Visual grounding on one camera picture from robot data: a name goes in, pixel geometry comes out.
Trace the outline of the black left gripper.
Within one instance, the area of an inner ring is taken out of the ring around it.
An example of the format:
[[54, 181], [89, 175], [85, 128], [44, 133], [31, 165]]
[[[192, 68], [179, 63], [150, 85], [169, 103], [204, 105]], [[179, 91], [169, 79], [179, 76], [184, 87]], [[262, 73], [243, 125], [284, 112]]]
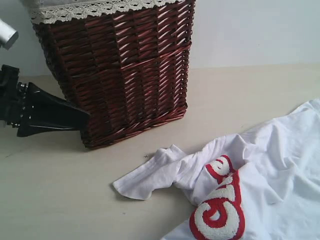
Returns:
[[19, 81], [20, 70], [0, 69], [0, 122], [18, 128], [18, 137], [57, 131], [82, 131], [90, 114], [34, 83]]

